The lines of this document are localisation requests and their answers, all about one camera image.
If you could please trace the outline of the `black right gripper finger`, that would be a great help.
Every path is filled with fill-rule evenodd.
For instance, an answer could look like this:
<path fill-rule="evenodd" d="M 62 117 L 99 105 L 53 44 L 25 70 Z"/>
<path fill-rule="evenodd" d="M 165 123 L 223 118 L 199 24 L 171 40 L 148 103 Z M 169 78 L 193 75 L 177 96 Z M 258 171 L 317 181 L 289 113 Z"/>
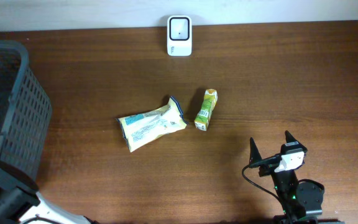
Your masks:
<path fill-rule="evenodd" d="M 302 149 L 303 152 L 308 152 L 307 148 L 301 142 L 295 139 L 295 137 L 288 130 L 285 131 L 285 140 L 286 140 L 285 143 L 286 146 L 288 147 L 294 146 L 295 149 Z"/>
<path fill-rule="evenodd" d="M 254 138 L 250 138 L 250 157 L 249 157 L 249 164 L 254 164 L 262 160 L 260 152 L 256 146 Z"/>

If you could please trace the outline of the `green tea carton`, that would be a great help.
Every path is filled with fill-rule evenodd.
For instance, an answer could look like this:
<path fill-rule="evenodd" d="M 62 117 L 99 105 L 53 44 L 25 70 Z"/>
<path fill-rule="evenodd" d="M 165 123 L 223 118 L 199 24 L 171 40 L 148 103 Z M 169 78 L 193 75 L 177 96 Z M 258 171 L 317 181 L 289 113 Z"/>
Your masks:
<path fill-rule="evenodd" d="M 209 126 L 209 122 L 211 120 L 211 115 L 213 113 L 217 101 L 218 101 L 217 91 L 215 89 L 207 89 L 204 93 L 201 109 L 199 110 L 194 120 L 195 127 L 197 129 L 202 131 L 207 130 Z"/>

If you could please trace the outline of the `yellow snack bag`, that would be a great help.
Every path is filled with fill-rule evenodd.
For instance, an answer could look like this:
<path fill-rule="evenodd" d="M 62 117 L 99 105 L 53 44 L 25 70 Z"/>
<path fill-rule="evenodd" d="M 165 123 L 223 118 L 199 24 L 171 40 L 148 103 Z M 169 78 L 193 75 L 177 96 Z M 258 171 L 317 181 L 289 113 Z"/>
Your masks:
<path fill-rule="evenodd" d="M 117 119 L 130 152 L 170 133 L 185 129 L 187 122 L 174 96 L 165 106 Z"/>

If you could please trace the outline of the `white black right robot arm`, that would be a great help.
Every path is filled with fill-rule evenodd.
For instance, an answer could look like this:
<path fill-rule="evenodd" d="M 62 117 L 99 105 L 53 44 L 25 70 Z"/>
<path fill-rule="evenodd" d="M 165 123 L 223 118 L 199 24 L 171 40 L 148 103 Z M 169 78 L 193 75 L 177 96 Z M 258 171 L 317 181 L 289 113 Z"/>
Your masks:
<path fill-rule="evenodd" d="M 242 169 L 243 178 L 254 187 L 273 196 L 281 205 L 283 215 L 276 215 L 274 223 L 279 224 L 335 224 L 339 220 L 320 220 L 323 213 L 322 203 L 325 193 L 323 184 L 311 179 L 298 179 L 295 171 L 305 163 L 308 149 L 289 131 L 285 131 L 286 143 L 280 152 L 262 158 L 253 138 L 250 138 L 249 164 Z M 270 176 L 274 184 L 274 192 L 256 184 L 245 175 L 247 169 L 258 168 L 259 176 Z"/>

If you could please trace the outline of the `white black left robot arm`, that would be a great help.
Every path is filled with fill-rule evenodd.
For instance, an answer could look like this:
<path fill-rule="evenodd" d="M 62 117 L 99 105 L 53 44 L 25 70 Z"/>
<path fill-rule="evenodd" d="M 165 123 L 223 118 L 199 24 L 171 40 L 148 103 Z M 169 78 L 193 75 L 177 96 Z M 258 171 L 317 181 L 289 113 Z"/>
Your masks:
<path fill-rule="evenodd" d="M 21 170 L 0 161 L 0 224 L 91 224 L 46 200 L 37 184 Z"/>

